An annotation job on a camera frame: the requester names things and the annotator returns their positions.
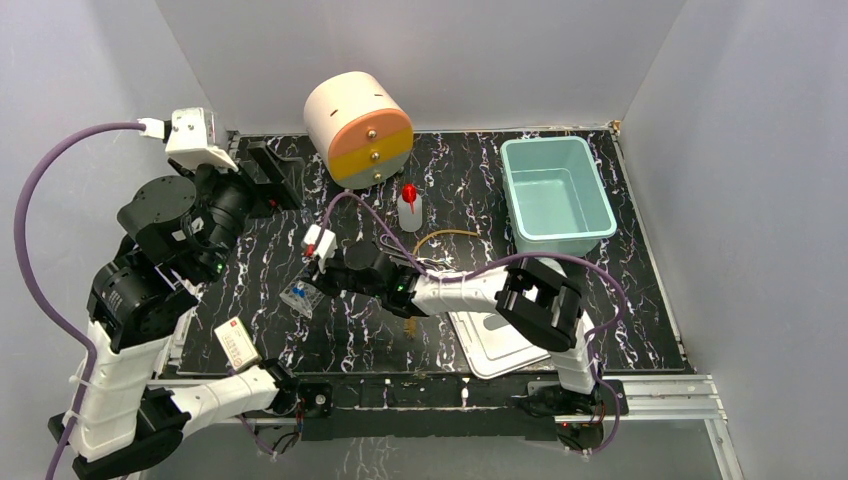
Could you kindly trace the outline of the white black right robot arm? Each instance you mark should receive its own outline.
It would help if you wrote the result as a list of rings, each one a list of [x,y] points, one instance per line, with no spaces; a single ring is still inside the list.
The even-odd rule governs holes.
[[[325,241],[306,241],[306,283],[336,297],[352,292],[377,299],[400,318],[444,313],[484,313],[502,317],[531,345],[550,354],[565,405],[590,413],[603,399],[585,338],[577,284],[532,257],[510,260],[476,274],[426,270],[391,259],[375,244],[358,242],[339,253]]]

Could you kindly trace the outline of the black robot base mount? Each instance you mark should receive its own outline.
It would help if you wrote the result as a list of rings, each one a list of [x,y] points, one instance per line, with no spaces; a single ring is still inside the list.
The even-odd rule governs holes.
[[[624,386],[604,380],[586,395],[551,371],[491,380],[459,373],[300,374],[297,410],[250,413],[260,427],[302,426],[307,442],[364,437],[521,437],[574,452],[608,445],[629,413]]]

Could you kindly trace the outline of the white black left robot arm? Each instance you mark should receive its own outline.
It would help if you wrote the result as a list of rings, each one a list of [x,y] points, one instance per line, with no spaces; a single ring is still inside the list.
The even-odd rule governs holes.
[[[198,303],[191,287],[223,276],[250,220],[301,208],[304,170],[301,158],[254,142],[234,169],[175,166],[119,210],[125,237],[87,303],[97,357],[79,368],[80,405],[48,423],[75,451],[79,478],[146,470],[188,436],[247,412],[297,410],[299,382],[275,360],[233,362],[231,376],[196,387],[152,388],[150,380],[179,319]]]

